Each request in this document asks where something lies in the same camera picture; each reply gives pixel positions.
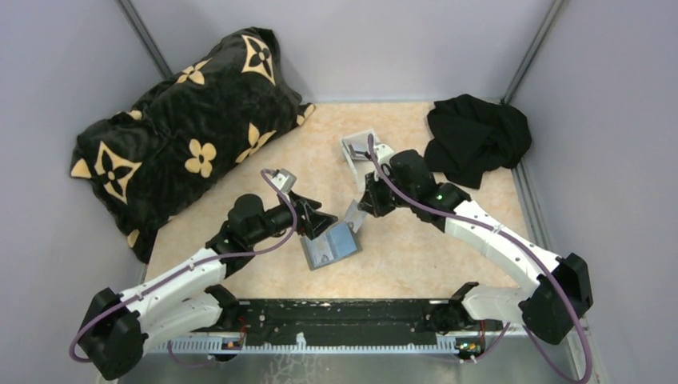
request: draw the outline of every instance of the black pillow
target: black pillow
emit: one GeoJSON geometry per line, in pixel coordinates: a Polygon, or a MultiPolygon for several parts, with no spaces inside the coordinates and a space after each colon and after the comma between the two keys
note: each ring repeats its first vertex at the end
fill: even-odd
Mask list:
{"type": "Polygon", "coordinates": [[[139,260],[158,229],[267,142],[302,124],[312,104],[282,78],[272,30],[248,28],[157,84],[130,112],[78,135],[70,175],[88,179],[139,260]]]}

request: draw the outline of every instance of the wooden tabletop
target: wooden tabletop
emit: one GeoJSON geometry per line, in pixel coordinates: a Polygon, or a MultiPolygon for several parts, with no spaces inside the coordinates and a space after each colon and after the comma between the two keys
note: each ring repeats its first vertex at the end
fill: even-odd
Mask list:
{"type": "MultiPolygon", "coordinates": [[[[425,102],[317,106],[302,127],[245,160],[160,230],[146,280],[202,248],[218,232],[238,196],[258,194],[266,209],[276,206],[276,194],[259,174],[262,168],[291,171],[297,176],[295,192],[322,202],[322,211],[343,218],[360,194],[340,139],[374,129],[395,151],[413,148],[423,154],[431,138],[425,119],[432,107],[425,102]]],[[[437,179],[445,180],[441,174],[437,179]]],[[[510,170],[488,172],[479,190],[465,190],[494,218],[527,238],[510,170]]],[[[516,286],[471,246],[420,222],[409,210],[367,218],[359,238],[362,252],[311,271],[295,235],[277,251],[254,258],[224,286],[238,298],[446,298],[470,281],[516,286]]],[[[257,248],[278,240],[269,239],[257,248]]]]}

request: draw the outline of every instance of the yellow flower pattern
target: yellow flower pattern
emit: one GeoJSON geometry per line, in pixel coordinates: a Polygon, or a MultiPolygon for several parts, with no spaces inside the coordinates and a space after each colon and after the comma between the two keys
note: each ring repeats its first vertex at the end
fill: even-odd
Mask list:
{"type": "Polygon", "coordinates": [[[205,76],[202,74],[200,69],[207,64],[209,60],[212,60],[212,58],[208,58],[207,60],[204,60],[202,62],[199,62],[195,66],[189,66],[185,70],[182,71],[182,75],[179,76],[177,79],[177,82],[174,84],[181,84],[186,81],[186,79],[189,79],[191,82],[194,82],[198,84],[199,86],[204,86],[205,85],[205,76]]]}
{"type": "Polygon", "coordinates": [[[212,174],[211,161],[217,157],[217,149],[211,142],[206,142],[204,146],[194,138],[189,142],[189,150],[193,155],[184,163],[184,167],[192,174],[199,173],[203,178],[208,178],[212,174]]]}
{"type": "Polygon", "coordinates": [[[271,136],[275,135],[277,131],[272,130],[270,132],[266,132],[265,134],[260,135],[259,134],[259,129],[254,126],[254,124],[250,123],[249,124],[249,133],[248,133],[248,140],[249,140],[249,148],[246,149],[243,153],[240,154],[235,159],[235,162],[237,164],[240,164],[241,162],[244,162],[246,158],[249,156],[252,156],[255,152],[260,150],[266,142],[269,141],[271,136]]]}

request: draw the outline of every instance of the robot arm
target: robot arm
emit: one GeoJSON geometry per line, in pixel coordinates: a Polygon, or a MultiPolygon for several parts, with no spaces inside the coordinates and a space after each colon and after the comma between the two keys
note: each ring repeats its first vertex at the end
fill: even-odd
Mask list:
{"type": "Polygon", "coordinates": [[[588,267],[582,258],[576,254],[562,258],[505,228],[457,186],[436,183],[415,150],[395,153],[387,145],[377,143],[373,153],[374,161],[398,190],[423,206],[454,217],[446,218],[410,204],[395,194],[377,172],[365,176],[365,193],[357,204],[359,210],[380,217],[398,207],[409,208],[421,221],[472,245],[518,283],[519,288],[465,284],[450,300],[459,323],[485,319],[515,322],[551,344],[560,343],[572,329],[573,321],[542,269],[509,239],[534,253],[564,289],[579,318],[591,307],[588,267]]]}
{"type": "MultiPolygon", "coordinates": [[[[293,229],[313,239],[337,217],[317,211],[319,202],[295,194],[291,190],[295,181],[286,170],[278,171],[272,179],[294,208],[297,224],[293,229]]],[[[121,377],[145,353],[171,338],[206,327],[228,330],[235,325],[238,301],[218,284],[253,258],[256,244],[293,225],[288,202],[279,198],[280,205],[264,211],[257,195],[241,196],[219,232],[185,262],[119,294],[106,288],[94,296],[78,345],[103,378],[121,377]],[[104,315],[113,307],[117,309],[104,315]]]]}

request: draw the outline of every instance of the crumpled black cloth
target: crumpled black cloth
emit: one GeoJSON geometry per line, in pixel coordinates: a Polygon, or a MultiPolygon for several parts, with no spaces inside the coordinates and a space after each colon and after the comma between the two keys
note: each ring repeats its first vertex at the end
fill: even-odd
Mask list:
{"type": "Polygon", "coordinates": [[[515,168],[532,144],[528,119],[512,106],[469,94],[434,104],[428,116],[433,140],[424,159],[450,182],[478,189],[485,171],[515,168]]]}

